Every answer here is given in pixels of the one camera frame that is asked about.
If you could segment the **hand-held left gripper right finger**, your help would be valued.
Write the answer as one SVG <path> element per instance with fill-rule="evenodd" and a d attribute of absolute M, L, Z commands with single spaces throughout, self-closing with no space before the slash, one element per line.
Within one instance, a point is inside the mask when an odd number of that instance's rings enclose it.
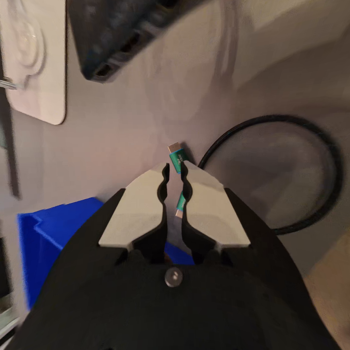
<path fill-rule="evenodd" d="M 210 251 L 247 248 L 251 244 L 223 184 L 189 161 L 181 164 L 183 207 L 181 234 L 195 264 Z"/>

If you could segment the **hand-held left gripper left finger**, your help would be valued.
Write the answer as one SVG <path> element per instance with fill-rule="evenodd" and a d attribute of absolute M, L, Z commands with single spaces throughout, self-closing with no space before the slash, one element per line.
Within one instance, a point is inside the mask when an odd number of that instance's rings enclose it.
<path fill-rule="evenodd" d="M 169 173 L 169 163 L 158 164 L 125 188 L 98 242 L 100 247 L 139 250 L 151 263 L 164 263 Z"/>

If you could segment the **dark grey usb hub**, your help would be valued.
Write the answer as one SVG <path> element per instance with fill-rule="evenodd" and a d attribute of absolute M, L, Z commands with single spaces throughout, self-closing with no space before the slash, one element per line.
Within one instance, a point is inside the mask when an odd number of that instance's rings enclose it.
<path fill-rule="evenodd" d="M 108 81 L 193 6 L 183 0 L 68 1 L 83 77 Z"/>

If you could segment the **blue plastic bin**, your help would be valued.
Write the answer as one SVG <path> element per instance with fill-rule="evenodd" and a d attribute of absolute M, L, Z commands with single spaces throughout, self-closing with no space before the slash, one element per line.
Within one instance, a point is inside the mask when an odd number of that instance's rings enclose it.
<path fill-rule="evenodd" d="M 61 251 L 104 203 L 95 197 L 31 213 L 17 214 L 22 274 L 31 310 Z"/>

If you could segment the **dark grey panel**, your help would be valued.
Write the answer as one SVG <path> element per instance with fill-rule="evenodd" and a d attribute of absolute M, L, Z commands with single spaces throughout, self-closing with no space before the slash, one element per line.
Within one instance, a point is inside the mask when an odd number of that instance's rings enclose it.
<path fill-rule="evenodd" d="M 16 162 L 11 107 L 4 88 L 0 89 L 1 148 L 5 150 L 8 168 L 8 184 L 13 197 L 21 199 Z"/>

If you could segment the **rounded wooden board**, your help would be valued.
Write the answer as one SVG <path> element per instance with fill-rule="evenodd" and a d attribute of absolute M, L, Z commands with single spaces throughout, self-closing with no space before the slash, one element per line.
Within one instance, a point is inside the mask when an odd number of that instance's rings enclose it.
<path fill-rule="evenodd" d="M 1 58 L 12 109 L 60 125 L 67 104 L 67 1 L 0 1 Z"/>

